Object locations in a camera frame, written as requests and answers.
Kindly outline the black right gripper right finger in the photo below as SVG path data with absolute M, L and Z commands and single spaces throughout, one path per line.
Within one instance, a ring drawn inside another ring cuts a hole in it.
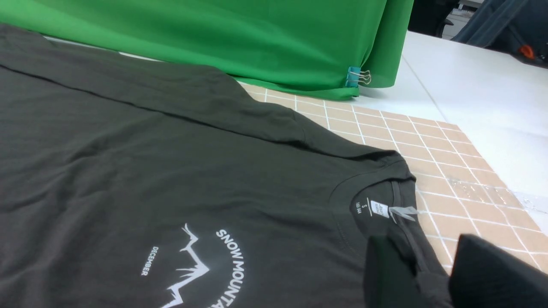
M 450 296 L 455 308 L 546 308 L 548 276 L 472 234 L 459 237 Z

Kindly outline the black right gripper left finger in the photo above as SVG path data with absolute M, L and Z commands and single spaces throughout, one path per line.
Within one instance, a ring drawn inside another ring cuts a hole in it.
M 422 307 L 414 273 L 389 238 L 368 240 L 363 294 L 366 308 Z

